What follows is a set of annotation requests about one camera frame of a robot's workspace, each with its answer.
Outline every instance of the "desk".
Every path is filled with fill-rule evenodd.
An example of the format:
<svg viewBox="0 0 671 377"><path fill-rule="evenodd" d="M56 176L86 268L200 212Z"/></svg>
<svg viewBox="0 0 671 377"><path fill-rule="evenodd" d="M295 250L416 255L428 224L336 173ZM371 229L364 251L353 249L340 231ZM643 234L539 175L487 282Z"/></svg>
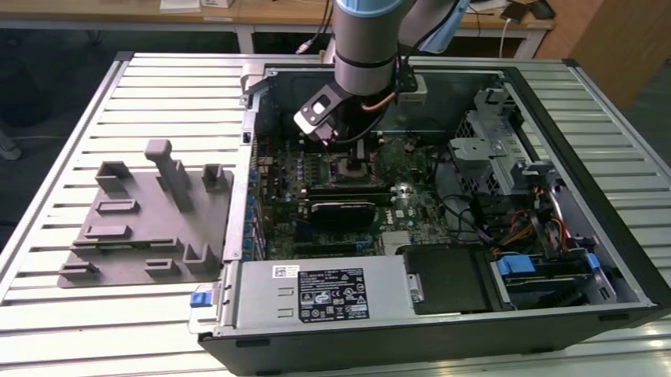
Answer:
<svg viewBox="0 0 671 377"><path fill-rule="evenodd" d="M0 253L2 377L233 377L188 333L188 297L199 284L60 289L57 271L96 196L100 161L125 161L132 169L151 167L143 155L147 140L169 138L173 157L181 159L187 168L227 161L235 167L235 150L221 149L216 143L240 132L244 64L311 62L316 62L315 56L137 53L129 61L112 64ZM517 66L652 262L668 278L668 168L580 70L557 60L417 57L412 62L417 66ZM155 101L145 101L159 97L168 100L188 97L200 107L172 100L159 110ZM539 156L545 155L531 128L525 130ZM604 333L557 352L301 375L665 375L669 340L668 321L660 320L641 328Z"/></svg>
<svg viewBox="0 0 671 377"><path fill-rule="evenodd" d="M253 53L252 34L313 33L324 12L320 0L236 0L228 9L203 7L199 13L159 12L160 0L2 0L0 27L72 30L232 31L241 53ZM501 36L497 15L467 14L460 37ZM509 24L507 37L521 38L516 58L532 58L552 20Z"/></svg>

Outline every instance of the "metal table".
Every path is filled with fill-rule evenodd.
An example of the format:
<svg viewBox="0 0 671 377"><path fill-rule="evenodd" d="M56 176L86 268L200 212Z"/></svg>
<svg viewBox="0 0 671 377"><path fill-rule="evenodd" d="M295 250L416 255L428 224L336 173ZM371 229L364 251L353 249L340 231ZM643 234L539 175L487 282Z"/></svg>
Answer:
<svg viewBox="0 0 671 377"><path fill-rule="evenodd" d="M263 62L317 59L120 54L0 254L2 376L229 375L188 333L188 294L197 284L64 290L56 286L56 272L96 194L101 161L124 160L131 168L148 169L145 142L168 137L173 157L187 167L247 163L236 159L229 135L239 133L244 116L237 99L243 65ZM581 70L557 60L420 58L415 63L519 67L653 263L671 278L671 170ZM543 156L532 134L529 140ZM660 320L553 353L307 375L668 375L669 348L671 324Z"/></svg>

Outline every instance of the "white paper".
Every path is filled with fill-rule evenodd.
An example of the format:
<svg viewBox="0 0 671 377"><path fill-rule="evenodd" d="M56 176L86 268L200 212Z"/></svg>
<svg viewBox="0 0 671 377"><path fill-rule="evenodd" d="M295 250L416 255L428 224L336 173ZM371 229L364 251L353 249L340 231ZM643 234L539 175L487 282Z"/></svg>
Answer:
<svg viewBox="0 0 671 377"><path fill-rule="evenodd" d="M507 0L488 0L485 2L471 3L467 13L485 13L489 9L504 8Z"/></svg>
<svg viewBox="0 0 671 377"><path fill-rule="evenodd" d="M200 12L199 0L160 0L161 13L196 13Z"/></svg>

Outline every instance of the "warning label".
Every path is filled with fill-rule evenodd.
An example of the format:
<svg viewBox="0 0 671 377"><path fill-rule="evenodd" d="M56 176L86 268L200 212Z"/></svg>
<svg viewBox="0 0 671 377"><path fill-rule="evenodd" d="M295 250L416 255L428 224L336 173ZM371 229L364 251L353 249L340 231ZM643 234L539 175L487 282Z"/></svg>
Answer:
<svg viewBox="0 0 671 377"><path fill-rule="evenodd" d="M364 269L300 271L297 291L304 323L369 318Z"/></svg>

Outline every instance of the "black cable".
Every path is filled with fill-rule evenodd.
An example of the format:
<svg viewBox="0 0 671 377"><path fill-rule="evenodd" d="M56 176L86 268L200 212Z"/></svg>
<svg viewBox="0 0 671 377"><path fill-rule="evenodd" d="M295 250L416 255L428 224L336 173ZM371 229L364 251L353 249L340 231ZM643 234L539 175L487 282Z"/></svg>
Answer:
<svg viewBox="0 0 671 377"><path fill-rule="evenodd" d="M475 12L475 20L477 22L477 37L480 38L480 35L481 35L481 28L480 28L480 12L475 10L475 8L472 7L472 5L468 4L468 8L471 8L471 10Z"/></svg>
<svg viewBox="0 0 671 377"><path fill-rule="evenodd" d="M333 6L329 8L329 5L331 5L331 0L325 0L324 14L321 16L321 22L320 22L319 28L316 29L316 33L315 33L315 35L312 35L312 38L309 38L307 41L304 41L303 44L297 47L296 54L304 53L311 48L312 43L315 43L319 36L321 34L324 34L325 30L328 29L328 24L331 23L331 18L333 16Z"/></svg>
<svg viewBox="0 0 671 377"><path fill-rule="evenodd" d="M331 25L331 19L333 18L333 6L336 6L336 4L333 4L331 6L331 8L328 7L328 3L331 2L331 0L325 0L325 5L327 5L327 9L328 9L328 17L325 18L325 22L324 20L321 20L321 27L320 27L320 31L316 32L315 34L315 37L312 37L312 41L316 41L316 39L324 35L325 31L328 30L328 26Z"/></svg>
<svg viewBox="0 0 671 377"><path fill-rule="evenodd" d="M444 209L457 218L461 219L463 223L471 227L471 229L475 231L475 234L477 234L477 238L480 241L483 241L487 245L496 245L496 242L493 241L493 238L489 237L488 234L480 229L479 226L475 225L475 223L468 220L464 216L459 214L449 206L444 206Z"/></svg>
<svg viewBox="0 0 671 377"><path fill-rule="evenodd" d="M6 226L8 228L16 228L18 225L14 221L0 220L0 226Z"/></svg>
<svg viewBox="0 0 671 377"><path fill-rule="evenodd" d="M373 122L369 124L368 127L365 127L365 130L363 130L360 132L360 134L357 134L356 136L351 137L349 139L344 139L344 140L336 140L333 141L333 145L348 145L348 144L352 144L352 143L356 143L371 131L372 129L375 128L375 126L377 126L377 124L380 124L380 121L381 119L384 118L384 114L387 113L387 108L389 106L384 106L384 108L381 109L381 112L380 114L377 115L377 118L375 118Z"/></svg>
<svg viewBox="0 0 671 377"><path fill-rule="evenodd" d="M315 41L316 37L319 37L319 35L325 31L325 29L328 28L327 27L327 22L325 22L325 18L328 17L328 5L331 4L331 0L325 0L325 4L324 4L324 14L321 15L321 22L319 24L319 29L316 29L316 33L315 33L315 36L312 37L312 41Z"/></svg>
<svg viewBox="0 0 671 377"><path fill-rule="evenodd" d="M433 26L431 28L431 30L428 31L428 33L424 34L423 37L417 40L417 42L412 45L412 48L409 49L408 54L405 55L405 58L404 58L404 64L405 65L408 65L408 62L409 62L409 55L412 55L413 52L417 51L419 47L427 41L428 37L431 35L433 35L433 33L443 27L444 23L448 22L449 17L453 14L453 10L457 8L457 3L459 3L459 1L455 0L455 2L452 4L452 8L448 11L448 14L445 14L444 18L440 20L440 22L436 24L436 26Z"/></svg>

